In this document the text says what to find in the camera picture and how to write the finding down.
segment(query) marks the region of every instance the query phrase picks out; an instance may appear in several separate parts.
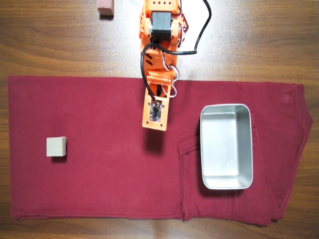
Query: orange robotic arm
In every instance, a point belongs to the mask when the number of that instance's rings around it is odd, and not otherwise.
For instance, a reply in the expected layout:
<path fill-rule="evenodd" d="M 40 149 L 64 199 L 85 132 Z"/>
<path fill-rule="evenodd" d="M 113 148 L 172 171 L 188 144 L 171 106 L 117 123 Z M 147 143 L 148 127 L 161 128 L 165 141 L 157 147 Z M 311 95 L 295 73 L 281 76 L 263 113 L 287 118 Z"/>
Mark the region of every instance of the orange robotic arm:
<path fill-rule="evenodd" d="M 139 36 L 141 44 L 141 71 L 146 85 L 143 127 L 165 131 L 169 99 L 176 96 L 174 86 L 179 71 L 176 68 L 178 55 L 196 54 L 200 37 L 211 18 L 207 0 L 203 0 L 209 18 L 203 27 L 193 51 L 177 52 L 188 30 L 181 9 L 181 0 L 144 0 L 140 14 Z"/>

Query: beige sponge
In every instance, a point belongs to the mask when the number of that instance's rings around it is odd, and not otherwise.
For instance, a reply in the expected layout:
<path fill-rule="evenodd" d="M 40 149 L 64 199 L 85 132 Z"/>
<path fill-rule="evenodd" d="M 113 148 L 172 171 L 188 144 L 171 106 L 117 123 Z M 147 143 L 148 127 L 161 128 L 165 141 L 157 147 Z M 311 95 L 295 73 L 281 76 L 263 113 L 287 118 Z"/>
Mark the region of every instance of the beige sponge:
<path fill-rule="evenodd" d="M 97 8 L 100 15 L 114 16 L 114 0 L 98 0 Z"/>
<path fill-rule="evenodd" d="M 46 138 L 46 156 L 62 157 L 66 155 L 66 137 Z"/>

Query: wooden table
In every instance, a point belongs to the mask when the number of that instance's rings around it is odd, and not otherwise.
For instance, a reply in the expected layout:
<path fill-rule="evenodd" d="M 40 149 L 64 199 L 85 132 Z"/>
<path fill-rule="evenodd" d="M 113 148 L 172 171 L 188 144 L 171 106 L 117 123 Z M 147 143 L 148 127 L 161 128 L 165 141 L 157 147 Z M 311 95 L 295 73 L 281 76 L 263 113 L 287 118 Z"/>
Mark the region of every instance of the wooden table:
<path fill-rule="evenodd" d="M 115 0 L 114 18 L 95 0 L 0 2 L 0 238 L 318 238 L 319 1 L 210 0 L 213 16 L 198 54 L 181 56 L 181 78 L 302 83 L 314 119 L 285 218 L 266 228 L 214 219 L 56 219 L 10 217 L 7 109 L 9 75 L 140 77 L 138 17 L 143 0 Z M 193 49 L 207 11 L 184 0 Z"/>

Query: metal plate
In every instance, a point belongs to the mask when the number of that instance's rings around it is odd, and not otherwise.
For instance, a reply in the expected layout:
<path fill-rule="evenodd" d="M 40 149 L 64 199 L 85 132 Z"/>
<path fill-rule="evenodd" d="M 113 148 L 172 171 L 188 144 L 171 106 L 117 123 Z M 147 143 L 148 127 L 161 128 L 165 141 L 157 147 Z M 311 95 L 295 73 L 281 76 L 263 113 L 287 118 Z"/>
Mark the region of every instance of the metal plate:
<path fill-rule="evenodd" d="M 201 164 L 209 189 L 245 189 L 253 181 L 250 111 L 243 104 L 206 106 L 200 116 Z"/>

